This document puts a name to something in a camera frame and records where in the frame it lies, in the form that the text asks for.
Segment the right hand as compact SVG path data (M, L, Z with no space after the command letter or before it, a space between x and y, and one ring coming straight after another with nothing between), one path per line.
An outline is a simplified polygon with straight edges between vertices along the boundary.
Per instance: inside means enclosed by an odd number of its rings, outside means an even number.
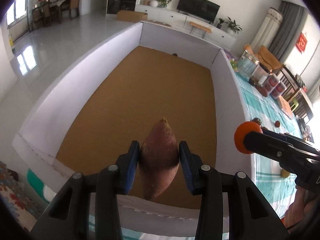
M298 223L301 222L305 216L314 210L317 205L318 198L315 197L309 202L305 202L306 189L296 185L296 195L294 202L289 206L285 212L283 223L289 233L296 230Z

